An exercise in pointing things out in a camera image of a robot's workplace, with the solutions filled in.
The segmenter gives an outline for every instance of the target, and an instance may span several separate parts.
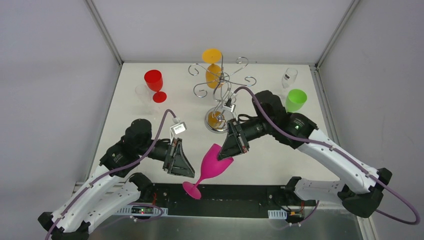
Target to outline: gray wall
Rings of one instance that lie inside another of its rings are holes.
[[[390,186],[424,215],[424,4],[366,0],[321,69],[341,144],[374,167],[393,172]],[[385,192],[380,209],[414,217]],[[424,228],[378,213],[378,235],[423,239]]]
[[[118,74],[84,1],[0,3],[0,239],[37,222],[88,170]]]
[[[351,0],[95,0],[125,61],[315,63]]]

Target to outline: green cup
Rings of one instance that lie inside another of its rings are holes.
[[[285,110],[287,112],[295,112],[304,105],[308,96],[300,89],[292,89],[288,92],[287,98],[285,99]]]

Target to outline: metal glass holder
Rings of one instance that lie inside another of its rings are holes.
[[[240,70],[244,69],[248,64],[249,60],[247,57],[241,56],[236,59],[236,64],[243,65],[236,71],[232,73],[227,73],[224,71],[224,56],[221,54],[221,71],[219,72],[211,72],[207,68],[203,67],[199,63],[193,63],[188,67],[188,73],[192,76],[199,75],[199,71],[196,69],[195,66],[200,66],[203,68],[206,72],[212,74],[215,76],[214,81],[217,82],[216,87],[213,89],[212,97],[213,100],[218,102],[217,105],[213,108],[211,108],[209,111],[206,112],[206,115],[204,117],[204,124],[206,128],[213,132],[213,133],[226,133],[227,132],[227,121],[235,117],[235,108],[236,105],[234,104],[236,102],[236,95],[234,94],[234,91],[232,90],[233,85],[237,86],[246,86],[251,87],[256,84],[257,80],[253,76],[246,76],[244,80],[248,82],[247,84],[237,83],[230,81],[230,78],[235,73],[239,72]],[[209,84],[210,81],[198,83],[194,85],[193,87],[193,93],[198,98],[204,98],[208,95],[208,91],[205,89],[198,89],[198,87]]]

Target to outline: metal surface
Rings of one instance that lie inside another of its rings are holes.
[[[320,69],[321,65],[323,64],[324,60],[328,56],[330,50],[334,46],[334,43],[337,41],[337,38],[340,36],[340,33],[343,31],[343,29],[346,26],[346,23],[348,22],[351,15],[354,13],[356,7],[361,2],[361,0],[352,0],[349,7],[347,8],[346,12],[343,15],[343,18],[341,19],[338,26],[335,28],[334,33],[332,34],[330,41],[325,46],[324,51],[322,52],[321,56],[318,59],[318,62],[316,63],[316,67]]]
[[[112,216],[101,226],[116,220]],[[280,219],[177,217],[167,216],[156,221],[134,223],[123,219],[101,229],[89,240],[362,240],[357,218],[340,209],[319,209],[313,217],[298,227]]]
[[[106,42],[107,47],[109,48],[110,52],[115,57],[115,60],[117,61],[119,66],[122,66],[124,61],[122,60],[121,55],[119,54],[118,49],[115,46],[114,41],[112,40],[112,37],[109,34],[108,29],[106,28],[105,23],[103,22],[102,17],[100,16],[96,5],[94,4],[93,0],[84,0],[84,2],[87,5],[87,8],[90,11],[90,14],[96,26],[98,27],[98,30],[103,36],[103,39]]]

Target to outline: white table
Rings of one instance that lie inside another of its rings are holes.
[[[183,139],[184,153],[196,171],[195,179],[166,174],[162,170],[162,161],[149,158],[141,161],[140,165],[133,169],[131,173],[142,172],[152,182],[156,183],[195,182],[199,178],[204,154],[214,143],[222,146],[227,134],[212,133],[206,129],[204,124],[205,114],[216,105],[216,102],[212,99],[212,89],[207,88],[206,85],[203,86],[209,92],[207,97],[198,98],[193,94],[193,86],[205,82],[205,71],[197,67],[200,74],[192,76],[187,71],[189,65],[190,63],[125,63],[123,65],[91,173],[99,165],[99,160],[106,150],[119,141],[132,121],[139,118],[149,120],[152,123],[152,134],[154,136],[164,110],[171,109],[187,125],[187,130],[179,134],[178,137]],[[228,73],[239,67],[238,64],[224,65],[225,71]],[[244,78],[246,76],[253,76],[257,79],[257,84],[251,87],[254,93],[270,90],[279,95],[283,92],[281,78],[289,67],[298,70],[298,76],[292,88],[304,90],[308,97],[307,102],[298,112],[306,115],[326,133],[323,113],[308,65],[249,64],[246,68],[231,76],[231,80],[237,83],[245,83]],[[152,69],[162,72],[162,91],[167,94],[167,100],[163,103],[153,103],[155,113],[143,114],[143,106],[135,94],[135,88],[140,84],[145,84],[144,74]],[[236,113],[256,115],[251,103],[251,96],[243,90],[237,96]],[[173,122],[171,115],[168,116],[160,138],[170,137],[169,126]],[[251,141],[250,151],[236,156],[234,159],[234,163],[222,175],[207,179],[202,183],[284,185],[292,176],[320,181],[338,180],[337,176],[313,158],[278,143],[269,135]]]

